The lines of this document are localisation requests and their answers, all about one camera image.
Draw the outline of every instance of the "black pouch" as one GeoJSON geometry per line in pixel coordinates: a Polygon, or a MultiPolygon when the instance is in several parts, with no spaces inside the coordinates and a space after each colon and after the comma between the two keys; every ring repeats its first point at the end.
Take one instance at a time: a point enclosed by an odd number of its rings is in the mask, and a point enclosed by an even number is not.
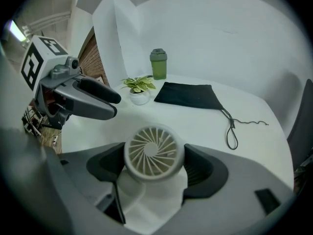
{"type": "Polygon", "coordinates": [[[238,147],[238,140],[234,133],[235,121],[240,123],[260,123],[259,122],[241,122],[237,119],[233,119],[230,113],[223,107],[223,105],[217,99],[211,85],[188,85],[188,84],[176,84],[165,82],[160,92],[155,98],[155,102],[175,104],[193,108],[220,110],[230,122],[230,127],[226,134],[227,146],[235,150],[238,147]],[[232,132],[235,138],[235,147],[231,147],[228,142],[228,134],[232,132]]]}

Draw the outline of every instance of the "brick wall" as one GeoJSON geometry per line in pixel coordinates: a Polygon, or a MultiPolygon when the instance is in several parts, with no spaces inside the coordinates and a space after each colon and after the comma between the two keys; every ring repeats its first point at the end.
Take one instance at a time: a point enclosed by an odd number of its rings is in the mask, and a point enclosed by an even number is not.
{"type": "Polygon", "coordinates": [[[84,75],[94,78],[101,76],[103,82],[110,86],[101,62],[95,35],[92,36],[82,52],[79,64],[84,75]]]}

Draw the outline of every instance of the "green water bottle lid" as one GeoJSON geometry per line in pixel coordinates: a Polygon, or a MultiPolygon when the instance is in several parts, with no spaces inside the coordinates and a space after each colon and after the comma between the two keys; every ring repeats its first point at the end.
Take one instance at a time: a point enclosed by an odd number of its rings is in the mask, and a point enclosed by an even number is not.
{"type": "Polygon", "coordinates": [[[167,54],[163,49],[154,49],[150,54],[150,61],[167,60],[167,54]]]}

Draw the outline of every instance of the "green bottle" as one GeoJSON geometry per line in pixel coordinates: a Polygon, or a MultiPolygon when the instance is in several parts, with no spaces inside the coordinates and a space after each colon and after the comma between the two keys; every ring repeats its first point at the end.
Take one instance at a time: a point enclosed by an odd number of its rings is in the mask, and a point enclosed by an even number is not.
{"type": "Polygon", "coordinates": [[[150,54],[153,78],[155,80],[166,79],[167,54],[163,49],[154,49],[150,54]]]}

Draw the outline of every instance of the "drawstring cord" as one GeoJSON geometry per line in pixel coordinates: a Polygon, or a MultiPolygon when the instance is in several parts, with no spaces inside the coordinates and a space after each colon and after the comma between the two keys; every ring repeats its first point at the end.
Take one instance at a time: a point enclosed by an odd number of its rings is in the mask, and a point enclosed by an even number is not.
{"type": "Polygon", "coordinates": [[[227,131],[227,133],[226,133],[226,143],[227,143],[228,148],[231,149],[231,150],[236,150],[237,147],[238,147],[238,139],[237,139],[236,134],[235,134],[235,132],[234,132],[234,129],[236,129],[236,127],[235,127],[235,121],[236,121],[236,122],[239,122],[239,123],[244,123],[244,124],[250,124],[250,123],[259,124],[259,123],[264,123],[265,125],[268,125],[268,123],[265,123],[264,121],[258,121],[258,122],[256,122],[256,121],[242,122],[242,121],[240,121],[240,120],[238,120],[238,119],[233,118],[233,117],[231,116],[231,114],[230,114],[225,108],[223,108],[223,109],[221,110],[221,112],[225,115],[225,117],[227,117],[227,118],[229,119],[230,127],[229,127],[229,129],[228,129],[228,131],[227,131]],[[233,136],[234,136],[234,138],[235,138],[235,147],[230,147],[230,145],[229,145],[229,142],[228,142],[228,134],[229,134],[229,131],[232,132],[232,134],[233,134],[233,136]]]}

